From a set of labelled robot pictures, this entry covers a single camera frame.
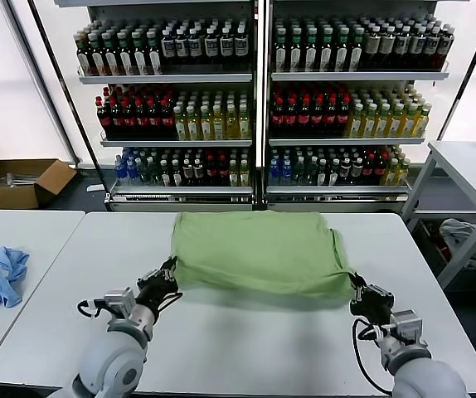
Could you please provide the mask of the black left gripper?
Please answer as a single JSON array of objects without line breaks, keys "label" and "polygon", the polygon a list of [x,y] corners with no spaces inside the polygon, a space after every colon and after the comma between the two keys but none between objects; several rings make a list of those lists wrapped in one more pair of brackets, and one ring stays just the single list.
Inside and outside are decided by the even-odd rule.
[{"label": "black left gripper", "polygon": [[143,305],[151,310],[158,310],[165,298],[170,294],[175,294],[178,290],[174,272],[177,267],[177,257],[168,257],[160,269],[139,278],[137,286],[139,294],[136,304]]}]

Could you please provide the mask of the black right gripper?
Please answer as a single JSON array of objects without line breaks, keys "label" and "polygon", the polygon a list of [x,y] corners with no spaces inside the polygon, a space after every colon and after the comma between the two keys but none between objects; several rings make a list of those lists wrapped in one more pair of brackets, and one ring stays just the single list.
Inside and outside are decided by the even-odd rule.
[{"label": "black right gripper", "polygon": [[394,305],[394,295],[366,280],[357,272],[349,274],[354,292],[350,300],[350,313],[364,317],[369,323],[388,323]]}]

